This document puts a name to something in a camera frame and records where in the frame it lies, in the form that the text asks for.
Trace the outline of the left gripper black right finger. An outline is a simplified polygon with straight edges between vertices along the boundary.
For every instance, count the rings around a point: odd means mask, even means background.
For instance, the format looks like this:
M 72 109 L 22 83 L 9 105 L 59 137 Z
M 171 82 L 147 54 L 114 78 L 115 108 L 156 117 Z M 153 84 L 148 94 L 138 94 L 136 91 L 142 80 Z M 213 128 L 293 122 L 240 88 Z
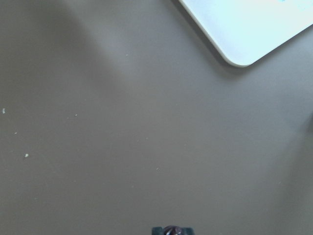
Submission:
M 182 228 L 182 235 L 194 235 L 193 228 L 190 228 L 190 227 Z

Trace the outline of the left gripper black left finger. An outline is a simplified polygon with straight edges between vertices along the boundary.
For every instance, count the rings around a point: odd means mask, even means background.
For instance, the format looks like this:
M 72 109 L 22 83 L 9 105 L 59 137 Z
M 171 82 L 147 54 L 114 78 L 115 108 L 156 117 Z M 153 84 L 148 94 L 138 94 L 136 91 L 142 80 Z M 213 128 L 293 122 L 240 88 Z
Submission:
M 152 227 L 151 235 L 164 235 L 164 229 L 162 227 Z

